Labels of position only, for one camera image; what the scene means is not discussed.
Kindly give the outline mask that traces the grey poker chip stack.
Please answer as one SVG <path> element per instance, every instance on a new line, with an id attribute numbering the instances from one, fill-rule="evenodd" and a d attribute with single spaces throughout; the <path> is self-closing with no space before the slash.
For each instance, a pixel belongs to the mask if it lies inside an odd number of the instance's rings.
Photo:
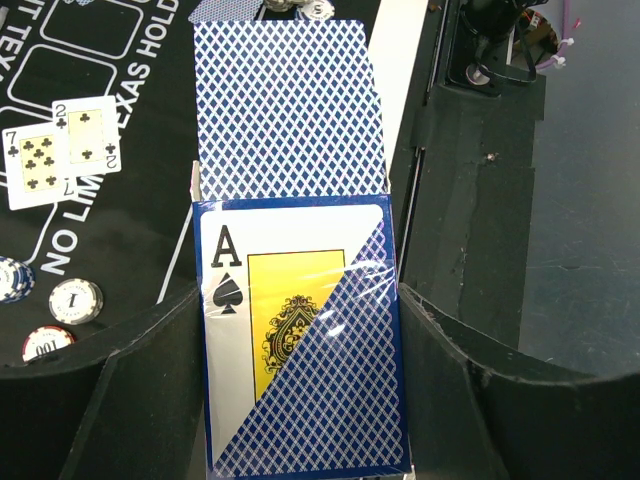
<path id="1" fill-rule="evenodd" d="M 49 311 L 66 325 L 80 325 L 94 320 L 104 306 L 102 291 L 94 282 L 71 278 L 54 287 L 49 296 Z"/>

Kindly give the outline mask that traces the two of clubs card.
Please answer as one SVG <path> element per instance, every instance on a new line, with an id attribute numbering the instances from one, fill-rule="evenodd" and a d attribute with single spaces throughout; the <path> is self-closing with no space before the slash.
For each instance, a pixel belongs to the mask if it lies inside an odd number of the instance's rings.
<path id="1" fill-rule="evenodd" d="M 115 97 L 58 100 L 52 103 L 55 153 L 66 177 L 120 172 L 121 149 Z"/>

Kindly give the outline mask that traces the blue backed playing cards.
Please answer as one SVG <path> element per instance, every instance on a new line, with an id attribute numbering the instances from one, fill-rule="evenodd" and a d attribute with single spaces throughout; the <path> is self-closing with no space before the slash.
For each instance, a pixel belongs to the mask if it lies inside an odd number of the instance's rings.
<path id="1" fill-rule="evenodd" d="M 194 59 L 204 199 L 387 192 L 361 22 L 203 22 Z"/>

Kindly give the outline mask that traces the seven of clubs card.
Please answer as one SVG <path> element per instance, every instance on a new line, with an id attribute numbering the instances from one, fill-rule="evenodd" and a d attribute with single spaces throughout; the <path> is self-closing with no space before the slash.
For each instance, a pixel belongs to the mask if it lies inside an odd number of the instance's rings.
<path id="1" fill-rule="evenodd" d="M 76 196 L 76 179 L 63 175 L 63 162 L 55 153 L 51 122 L 6 128 L 1 138 L 10 210 L 54 204 Z"/>

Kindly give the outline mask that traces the blue playing card deck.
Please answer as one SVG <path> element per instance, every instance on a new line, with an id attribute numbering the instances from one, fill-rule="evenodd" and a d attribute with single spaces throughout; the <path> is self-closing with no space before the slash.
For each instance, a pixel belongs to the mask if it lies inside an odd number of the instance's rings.
<path id="1" fill-rule="evenodd" d="M 201 175 L 207 477 L 408 473 L 389 196 L 209 201 Z"/>

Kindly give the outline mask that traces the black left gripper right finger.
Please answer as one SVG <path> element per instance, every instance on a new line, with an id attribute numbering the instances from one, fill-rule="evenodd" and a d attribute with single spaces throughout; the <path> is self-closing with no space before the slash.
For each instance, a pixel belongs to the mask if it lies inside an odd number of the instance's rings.
<path id="1" fill-rule="evenodd" d="M 398 293 L 409 436 L 420 479 L 635 479 L 639 377 L 525 355 Z"/>

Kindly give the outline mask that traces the red poker chip stack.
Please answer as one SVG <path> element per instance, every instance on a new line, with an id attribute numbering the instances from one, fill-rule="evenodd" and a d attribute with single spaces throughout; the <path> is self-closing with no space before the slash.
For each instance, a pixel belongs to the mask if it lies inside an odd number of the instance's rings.
<path id="1" fill-rule="evenodd" d="M 32 331 L 22 346 L 22 359 L 29 362 L 75 342 L 73 335 L 57 326 L 43 326 Z"/>

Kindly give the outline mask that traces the dealt cards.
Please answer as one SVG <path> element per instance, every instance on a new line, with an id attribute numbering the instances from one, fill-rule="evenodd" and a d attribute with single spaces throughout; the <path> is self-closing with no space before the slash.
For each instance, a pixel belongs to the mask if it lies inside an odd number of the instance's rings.
<path id="1" fill-rule="evenodd" d="M 251 20 L 262 3 L 262 0 L 202 0 L 189 15 L 188 20 L 192 24 Z"/>

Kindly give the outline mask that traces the blue poker chip stack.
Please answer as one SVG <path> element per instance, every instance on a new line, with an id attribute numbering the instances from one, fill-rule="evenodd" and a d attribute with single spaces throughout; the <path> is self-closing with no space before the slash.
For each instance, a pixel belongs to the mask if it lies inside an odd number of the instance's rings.
<path id="1" fill-rule="evenodd" d="M 35 274 L 25 263 L 10 257 L 1 257 L 1 302 L 16 303 L 24 300 L 35 286 Z"/>

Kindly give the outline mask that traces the grey chips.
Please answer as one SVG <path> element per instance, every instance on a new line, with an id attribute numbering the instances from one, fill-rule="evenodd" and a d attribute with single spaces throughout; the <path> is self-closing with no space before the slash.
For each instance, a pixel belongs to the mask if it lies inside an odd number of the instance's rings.
<path id="1" fill-rule="evenodd" d="M 308 0 L 264 0 L 264 6 L 273 12 L 286 12 L 294 7 L 305 5 Z"/>

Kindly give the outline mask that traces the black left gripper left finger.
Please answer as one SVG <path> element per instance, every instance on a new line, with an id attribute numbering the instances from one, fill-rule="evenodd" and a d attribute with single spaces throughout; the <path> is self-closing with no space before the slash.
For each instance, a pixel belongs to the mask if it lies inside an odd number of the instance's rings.
<path id="1" fill-rule="evenodd" d="M 3 366 L 2 478 L 186 478 L 202 359 L 190 285 L 86 340 Z"/>

